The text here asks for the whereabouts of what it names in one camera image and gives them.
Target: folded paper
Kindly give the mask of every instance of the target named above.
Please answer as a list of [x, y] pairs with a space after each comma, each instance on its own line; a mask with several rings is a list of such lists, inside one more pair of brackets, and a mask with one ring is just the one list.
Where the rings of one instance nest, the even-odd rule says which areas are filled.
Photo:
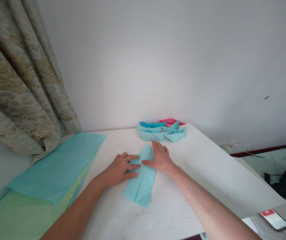
[[178, 130], [180, 127], [180, 121], [173, 123], [169, 128]]
[[165, 126], [165, 124], [166, 124], [166, 122], [164, 122], [164, 123], [158, 123], [158, 124], [156, 124], [156, 123], [151, 123], [151, 124], [148, 124], [148, 123], [146, 123], [146, 122], [139, 122], [143, 127], [146, 127], [146, 128], [156, 128], [156, 127], [163, 127], [163, 126]]
[[[142, 160], [154, 160], [153, 148], [145, 145], [139, 159], [131, 160], [131, 164], [141, 164]], [[134, 170], [137, 178], [131, 178], [125, 188], [124, 195], [135, 203], [148, 207], [151, 201], [152, 189], [156, 175], [156, 169], [141, 165], [140, 168]]]
[[10, 190], [0, 200], [0, 239], [40, 239], [66, 210], [94, 158], [95, 155], [57, 205]]
[[144, 141], [157, 141], [157, 142], [162, 142], [165, 140], [165, 136], [168, 135], [168, 132], [160, 132], [160, 133], [150, 133], [150, 132], [143, 132], [143, 131], [138, 131], [140, 137]]
[[169, 134], [172, 134], [172, 133], [174, 133], [174, 132], [176, 132], [178, 129], [175, 129], [175, 128], [169, 128], [169, 127], [162, 127], [163, 128], [163, 130], [165, 131], [165, 132], [168, 132]]
[[138, 131], [142, 131], [142, 132], [148, 132], [148, 133], [160, 133], [163, 129], [163, 127], [156, 127], [156, 128], [146, 128], [146, 127], [142, 127], [140, 125], [136, 125], [137, 130]]
[[177, 120], [173, 118], [169, 118], [169, 119], [160, 120], [160, 122], [166, 122], [165, 126], [170, 127], [173, 123], [176, 123]]
[[101, 134], [78, 133], [12, 180], [7, 187], [57, 204], [103, 143]]
[[69, 207], [70, 205], [72, 205], [72, 203], [74, 202], [74, 200], [75, 200], [75, 198], [76, 198], [76, 196], [77, 196], [77, 194], [78, 194], [78, 192], [79, 192], [79, 190], [80, 190], [80, 187], [82, 186], [82, 184], [83, 184], [83, 182], [84, 182], [84, 180], [85, 180], [85, 178], [86, 178], [86, 176], [87, 176], [87, 174], [88, 174], [88, 171], [89, 171], [90, 167], [92, 166], [92, 164], [93, 164], [93, 162], [94, 162], [94, 159], [96, 158], [97, 151], [98, 151], [98, 150], [96, 150], [96, 152], [95, 152], [94, 155], [92, 156], [92, 159], [90, 160], [90, 165], [89, 165], [89, 167], [87, 168], [87, 171], [86, 171], [84, 177], [82, 178], [80, 184], [78, 185], [78, 187], [77, 187], [77, 189], [76, 189], [76, 191], [75, 191], [75, 193], [74, 193], [72, 199], [70, 200], [70, 202], [69, 202], [69, 204], [68, 204], [68, 207]]
[[177, 142], [186, 137], [186, 127], [183, 127], [181, 130], [178, 130], [172, 134], [166, 135], [166, 137], [172, 142]]

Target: electrical outlet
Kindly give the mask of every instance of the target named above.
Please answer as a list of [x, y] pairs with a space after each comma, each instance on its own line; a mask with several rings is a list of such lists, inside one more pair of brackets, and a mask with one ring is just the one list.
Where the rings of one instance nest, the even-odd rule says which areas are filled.
[[239, 148], [240, 145], [237, 144], [237, 140], [229, 141], [227, 144], [223, 144], [220, 146], [222, 149], [232, 150], [232, 148]]

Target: curtain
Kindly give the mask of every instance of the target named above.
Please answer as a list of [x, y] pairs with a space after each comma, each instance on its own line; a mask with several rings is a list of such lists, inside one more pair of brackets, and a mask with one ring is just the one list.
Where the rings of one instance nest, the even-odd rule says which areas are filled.
[[48, 155], [80, 132], [34, 0], [0, 0], [0, 141]]

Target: light blue paper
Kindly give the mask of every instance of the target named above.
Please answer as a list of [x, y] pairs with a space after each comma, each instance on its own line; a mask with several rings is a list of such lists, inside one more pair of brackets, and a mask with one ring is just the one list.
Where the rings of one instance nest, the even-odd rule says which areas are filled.
[[12, 180], [7, 187], [25, 196], [57, 204], [105, 138], [101, 134], [78, 133]]
[[[142, 160], [154, 160], [153, 148], [145, 145], [139, 159], [131, 160], [131, 164], [141, 164]], [[151, 201], [152, 189], [156, 175], [156, 169], [141, 164], [141, 167], [134, 170], [137, 178], [131, 178], [125, 188], [124, 196], [135, 203], [148, 207]]]
[[88, 174], [88, 171], [89, 171], [90, 167], [92, 166], [92, 164], [93, 164], [93, 162], [94, 162], [94, 160], [95, 160], [95, 158], [96, 158], [97, 152], [98, 152], [98, 150], [95, 151], [94, 156], [93, 156], [93, 158], [92, 158], [92, 160], [91, 160], [92, 162], [90, 163], [90, 165], [89, 165], [89, 167], [88, 167], [88, 169], [87, 169], [87, 171], [86, 171], [84, 177], [82, 178], [80, 184], [78, 185], [78, 187], [77, 187], [77, 189], [76, 189], [76, 191], [75, 191], [75, 193], [74, 193], [72, 199], [70, 200], [70, 202], [69, 202], [67, 208], [69, 208], [69, 206], [72, 205], [72, 203], [74, 202], [74, 200], [75, 200], [75, 198], [76, 198], [76, 196], [77, 196], [77, 194], [78, 194], [78, 192], [79, 192], [79, 190], [80, 190], [80, 187], [82, 186], [82, 184], [83, 184], [83, 182], [84, 182], [84, 180], [85, 180], [85, 178], [86, 178], [86, 176], [87, 176], [87, 174]]
[[168, 132], [169, 134], [172, 134], [178, 130], [178, 129], [169, 128], [169, 127], [162, 127], [162, 128], [165, 132]]
[[172, 134], [166, 135], [166, 137], [172, 142], [177, 142], [186, 137], [186, 127], [183, 127], [181, 130], [178, 130]]
[[179, 127], [180, 127], [180, 121], [178, 120], [177, 122], [173, 123], [169, 128], [178, 130]]
[[155, 127], [163, 127], [163, 126], [165, 126], [165, 124], [166, 124], [166, 122], [164, 122], [164, 123], [158, 123], [158, 124], [156, 124], [156, 123], [151, 123], [151, 124], [148, 124], [148, 123], [146, 123], [146, 122], [139, 122], [143, 127], [146, 127], [146, 128], [155, 128]]
[[137, 127], [138, 131], [149, 132], [149, 133], [160, 133], [162, 131], [162, 128], [163, 128], [163, 127], [146, 128], [146, 127], [142, 127], [140, 125], [136, 125], [136, 127]]
[[168, 132], [161, 132], [163, 127], [156, 128], [146, 128], [139, 125], [136, 125], [139, 135], [144, 141], [158, 141], [162, 142], [165, 140], [165, 135], [169, 134]]
[[143, 132], [143, 131], [138, 131], [140, 137], [144, 141], [157, 141], [157, 142], [162, 142], [165, 140], [165, 136], [168, 135], [168, 132], [161, 132], [161, 133], [149, 133], [149, 132]]

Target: smartphone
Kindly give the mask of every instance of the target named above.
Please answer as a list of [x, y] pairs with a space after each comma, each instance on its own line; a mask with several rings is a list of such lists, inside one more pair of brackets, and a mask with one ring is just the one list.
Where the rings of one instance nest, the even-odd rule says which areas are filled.
[[277, 231], [286, 229], [286, 221], [273, 209], [260, 213], [261, 216]]

